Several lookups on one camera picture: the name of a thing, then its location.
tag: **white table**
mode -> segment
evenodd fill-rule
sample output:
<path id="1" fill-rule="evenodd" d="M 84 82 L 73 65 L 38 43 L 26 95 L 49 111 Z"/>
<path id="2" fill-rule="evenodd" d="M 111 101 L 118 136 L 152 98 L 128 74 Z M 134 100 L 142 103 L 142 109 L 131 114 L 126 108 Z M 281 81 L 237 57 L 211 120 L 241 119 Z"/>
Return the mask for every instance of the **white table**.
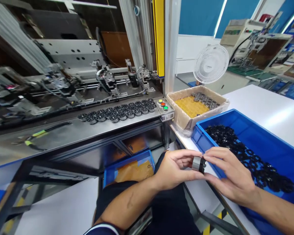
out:
<path id="1" fill-rule="evenodd" d="M 230 100 L 228 109 L 240 111 L 294 146 L 294 100 L 254 85 L 230 92 L 223 97 Z M 174 125 L 171 124 L 170 127 L 185 148 L 198 151 L 191 138 L 181 134 Z M 207 164 L 205 172 L 217 176 L 210 164 Z M 206 210 L 212 213 L 220 204 L 219 199 L 205 181 L 187 182 L 186 186 L 201 212 Z M 243 226 L 249 234 L 259 234 L 256 227 L 247 219 L 236 203 L 223 196 L 222 199 L 232 211 L 231 216 L 235 217 L 234 221 L 238 221 L 239 227 Z"/>

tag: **black wire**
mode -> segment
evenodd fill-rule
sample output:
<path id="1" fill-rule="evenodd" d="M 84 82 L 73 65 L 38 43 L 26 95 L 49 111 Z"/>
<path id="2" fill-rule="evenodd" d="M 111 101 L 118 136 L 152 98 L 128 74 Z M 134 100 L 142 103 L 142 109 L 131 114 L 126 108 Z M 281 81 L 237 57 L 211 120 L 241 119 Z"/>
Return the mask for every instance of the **black wire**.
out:
<path id="1" fill-rule="evenodd" d="M 230 60 L 229 60 L 229 63 L 231 63 L 231 61 L 232 61 L 232 59 L 233 59 L 233 57 L 234 57 L 234 55 L 235 55 L 237 49 L 238 49 L 238 48 L 239 48 L 244 42 L 246 42 L 247 39 L 250 39 L 250 38 L 251 38 L 251 37 L 249 36 L 249 37 L 246 38 L 244 41 L 242 41 L 242 42 L 237 46 L 237 48 L 235 48 L 235 50 L 234 50 L 234 52 L 233 52 L 233 54 L 232 54 L 232 56 L 231 56 L 231 58 L 230 58 Z"/>

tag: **fan grille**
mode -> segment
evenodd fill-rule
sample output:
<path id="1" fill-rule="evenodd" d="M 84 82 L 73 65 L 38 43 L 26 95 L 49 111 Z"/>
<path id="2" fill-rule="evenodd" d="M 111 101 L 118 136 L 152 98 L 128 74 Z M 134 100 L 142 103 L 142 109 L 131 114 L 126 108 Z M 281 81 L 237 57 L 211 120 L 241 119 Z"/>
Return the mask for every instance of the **fan grille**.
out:
<path id="1" fill-rule="evenodd" d="M 228 65 L 228 51 L 220 45 L 209 45 L 199 53 L 193 73 L 197 81 L 213 83 L 224 75 Z"/>

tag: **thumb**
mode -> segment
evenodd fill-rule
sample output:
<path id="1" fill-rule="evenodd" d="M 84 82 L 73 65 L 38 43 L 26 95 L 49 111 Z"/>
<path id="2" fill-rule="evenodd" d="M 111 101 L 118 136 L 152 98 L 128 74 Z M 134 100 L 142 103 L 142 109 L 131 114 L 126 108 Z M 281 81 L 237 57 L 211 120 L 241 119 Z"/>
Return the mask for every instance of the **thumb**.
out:
<path id="1" fill-rule="evenodd" d="M 204 179 L 205 176 L 199 171 L 195 170 L 180 170 L 179 179 L 182 182 Z"/>

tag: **plastic bag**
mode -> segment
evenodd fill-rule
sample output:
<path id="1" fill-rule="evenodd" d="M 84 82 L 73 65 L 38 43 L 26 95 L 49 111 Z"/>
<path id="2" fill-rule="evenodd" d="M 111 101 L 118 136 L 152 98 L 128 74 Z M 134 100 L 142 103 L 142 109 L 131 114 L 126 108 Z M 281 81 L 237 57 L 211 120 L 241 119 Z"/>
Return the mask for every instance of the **plastic bag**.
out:
<path id="1" fill-rule="evenodd" d="M 199 116 L 190 118 L 174 101 L 191 96 L 193 93 L 201 92 L 212 100 L 216 101 L 220 106 L 209 110 Z M 171 92 L 167 95 L 167 101 L 175 109 L 173 123 L 175 127 L 185 136 L 191 136 L 194 126 L 198 121 L 215 116 L 219 113 L 226 111 L 230 105 L 230 101 L 218 93 L 206 88 L 204 86 L 195 86 L 185 90 Z"/>

